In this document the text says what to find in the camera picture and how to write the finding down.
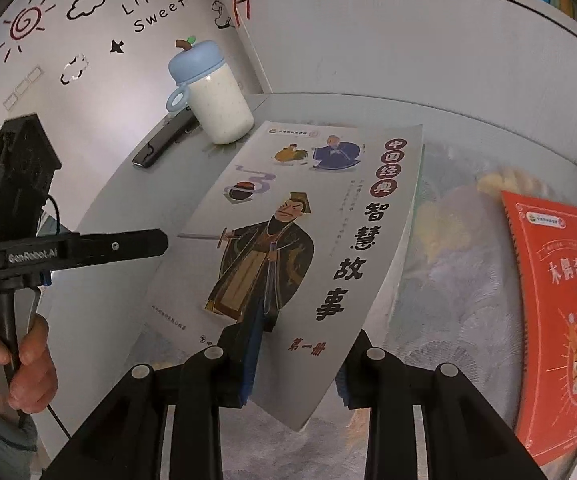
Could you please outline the white wisdom stories book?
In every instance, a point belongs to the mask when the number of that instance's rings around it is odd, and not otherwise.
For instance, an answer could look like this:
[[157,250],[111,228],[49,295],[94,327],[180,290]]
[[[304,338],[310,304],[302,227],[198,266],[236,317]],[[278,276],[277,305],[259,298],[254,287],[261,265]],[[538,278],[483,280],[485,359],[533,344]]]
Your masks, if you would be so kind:
[[389,273],[422,151],[420,126],[265,122],[176,232],[148,324],[193,353],[263,310],[254,402],[303,428]]

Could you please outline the red puppet adventure book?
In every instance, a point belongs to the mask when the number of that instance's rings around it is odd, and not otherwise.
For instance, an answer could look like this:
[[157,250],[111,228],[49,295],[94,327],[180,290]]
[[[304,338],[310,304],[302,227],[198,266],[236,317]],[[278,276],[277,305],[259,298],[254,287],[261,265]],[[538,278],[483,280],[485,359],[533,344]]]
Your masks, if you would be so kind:
[[508,191],[524,320],[515,432],[545,466],[577,450],[577,207]]

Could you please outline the patterned ginkgo tablecloth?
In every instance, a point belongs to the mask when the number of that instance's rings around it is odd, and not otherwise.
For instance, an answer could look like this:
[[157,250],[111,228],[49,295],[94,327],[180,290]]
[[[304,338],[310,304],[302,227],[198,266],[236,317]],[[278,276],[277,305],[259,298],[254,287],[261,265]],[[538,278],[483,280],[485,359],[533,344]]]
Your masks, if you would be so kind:
[[[409,243],[372,306],[367,332],[403,362],[457,364],[506,422],[520,405],[519,271],[500,195],[577,206],[577,166],[554,156],[509,159],[425,145]],[[329,391],[302,431],[255,404],[221,419],[226,478],[359,479],[368,417]]]

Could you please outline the white cup blue lid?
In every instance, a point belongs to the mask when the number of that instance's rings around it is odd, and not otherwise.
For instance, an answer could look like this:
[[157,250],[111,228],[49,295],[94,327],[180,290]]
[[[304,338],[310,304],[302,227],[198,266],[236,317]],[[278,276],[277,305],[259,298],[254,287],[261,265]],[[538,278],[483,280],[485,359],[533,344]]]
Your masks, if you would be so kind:
[[177,39],[174,45],[179,52],[169,61],[168,72],[176,89],[168,96],[168,112],[189,107],[216,145],[246,136],[254,127],[254,116],[218,44]]

